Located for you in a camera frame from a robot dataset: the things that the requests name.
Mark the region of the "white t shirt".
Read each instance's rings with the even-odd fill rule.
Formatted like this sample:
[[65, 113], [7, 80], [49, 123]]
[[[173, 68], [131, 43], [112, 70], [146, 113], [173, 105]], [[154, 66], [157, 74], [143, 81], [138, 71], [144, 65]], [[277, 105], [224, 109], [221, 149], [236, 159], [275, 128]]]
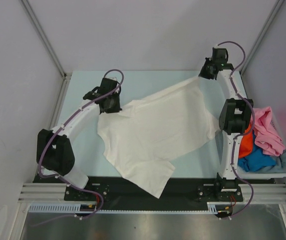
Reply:
[[171, 162], [202, 147], [219, 131], [199, 84], [195, 76], [133, 100], [118, 113], [99, 116], [104, 157], [122, 178], [156, 198], [175, 170]]

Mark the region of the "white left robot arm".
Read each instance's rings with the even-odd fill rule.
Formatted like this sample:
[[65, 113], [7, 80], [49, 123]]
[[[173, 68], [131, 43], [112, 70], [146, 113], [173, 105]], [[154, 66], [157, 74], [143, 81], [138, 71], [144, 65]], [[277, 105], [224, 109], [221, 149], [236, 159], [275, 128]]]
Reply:
[[83, 200], [93, 194], [89, 178], [76, 166], [72, 142], [83, 128], [101, 113], [118, 113], [120, 107], [121, 83], [115, 77], [103, 77], [101, 84], [83, 96], [77, 110], [63, 123], [51, 130], [38, 133], [37, 157], [39, 175], [47, 177], [42, 169], [52, 171], [53, 177], [76, 186], [76, 195]]

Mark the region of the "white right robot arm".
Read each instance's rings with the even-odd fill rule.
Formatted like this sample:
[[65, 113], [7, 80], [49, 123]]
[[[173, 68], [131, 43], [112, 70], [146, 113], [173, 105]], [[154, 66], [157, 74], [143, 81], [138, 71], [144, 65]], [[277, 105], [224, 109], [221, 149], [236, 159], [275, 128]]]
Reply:
[[199, 76], [216, 80], [223, 91], [225, 103], [219, 116], [219, 128], [223, 135], [223, 151], [220, 170], [213, 185], [198, 187], [198, 199], [201, 202], [243, 201], [240, 177], [237, 173], [239, 149], [243, 136], [251, 133], [253, 101], [244, 98], [233, 80], [235, 68], [228, 62], [228, 51], [225, 48], [213, 47], [212, 56], [205, 59]]

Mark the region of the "orange t shirt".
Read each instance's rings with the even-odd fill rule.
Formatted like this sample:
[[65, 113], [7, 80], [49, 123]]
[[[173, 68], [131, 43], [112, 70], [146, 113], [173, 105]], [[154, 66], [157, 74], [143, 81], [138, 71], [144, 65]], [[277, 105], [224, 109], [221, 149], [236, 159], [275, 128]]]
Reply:
[[242, 137], [238, 154], [239, 159], [248, 156], [253, 151], [253, 133], [250, 130], [251, 124], [249, 124], [248, 128], [245, 131], [246, 133], [249, 132], [249, 134], [244, 135]]

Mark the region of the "pink t shirt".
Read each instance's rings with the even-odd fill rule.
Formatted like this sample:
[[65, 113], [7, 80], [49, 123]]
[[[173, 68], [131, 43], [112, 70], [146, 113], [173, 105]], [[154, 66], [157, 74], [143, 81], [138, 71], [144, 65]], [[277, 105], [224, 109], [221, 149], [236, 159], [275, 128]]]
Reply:
[[285, 150], [282, 138], [272, 125], [271, 107], [254, 108], [254, 143], [262, 149], [263, 154], [269, 156], [280, 156]]

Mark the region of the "white perforated laundry basket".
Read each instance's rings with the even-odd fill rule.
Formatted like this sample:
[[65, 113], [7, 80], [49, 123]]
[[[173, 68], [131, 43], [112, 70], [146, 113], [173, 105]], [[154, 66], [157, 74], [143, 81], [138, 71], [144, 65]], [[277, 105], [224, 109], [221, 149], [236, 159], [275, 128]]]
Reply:
[[286, 177], [286, 147], [273, 124], [272, 108], [254, 108], [251, 120], [242, 137], [237, 168], [245, 178]]

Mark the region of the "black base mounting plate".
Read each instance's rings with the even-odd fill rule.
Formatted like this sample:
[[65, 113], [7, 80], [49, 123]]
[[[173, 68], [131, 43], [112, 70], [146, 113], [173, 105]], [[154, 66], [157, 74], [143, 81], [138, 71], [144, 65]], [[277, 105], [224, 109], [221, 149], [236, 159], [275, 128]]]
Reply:
[[241, 190], [218, 192], [212, 178], [171, 178], [156, 198], [121, 177], [90, 177], [89, 190], [101, 194], [105, 211], [201, 211], [207, 202], [241, 202]]

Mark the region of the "light blue t shirt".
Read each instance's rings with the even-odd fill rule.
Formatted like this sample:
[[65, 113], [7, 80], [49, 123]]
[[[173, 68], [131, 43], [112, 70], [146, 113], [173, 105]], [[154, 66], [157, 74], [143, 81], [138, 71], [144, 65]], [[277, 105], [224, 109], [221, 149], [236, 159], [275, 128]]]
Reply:
[[283, 153], [278, 157], [263, 154], [263, 160], [265, 165], [259, 169], [257, 173], [284, 173], [284, 169], [286, 168], [286, 150], [284, 150]]

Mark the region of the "aluminium frame rail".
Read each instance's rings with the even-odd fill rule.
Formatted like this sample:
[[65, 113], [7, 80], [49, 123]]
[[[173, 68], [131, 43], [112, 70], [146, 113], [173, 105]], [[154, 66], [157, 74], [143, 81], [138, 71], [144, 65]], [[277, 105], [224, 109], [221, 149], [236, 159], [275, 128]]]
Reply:
[[[244, 201], [248, 201], [253, 189], [252, 204], [286, 204], [286, 185], [278, 184], [253, 184], [252, 187], [241, 184], [241, 194]], [[72, 195], [77, 191], [67, 187], [65, 183], [26, 183], [23, 185], [18, 198], [20, 203], [62, 203], [82, 202], [77, 196], [72, 200]]]

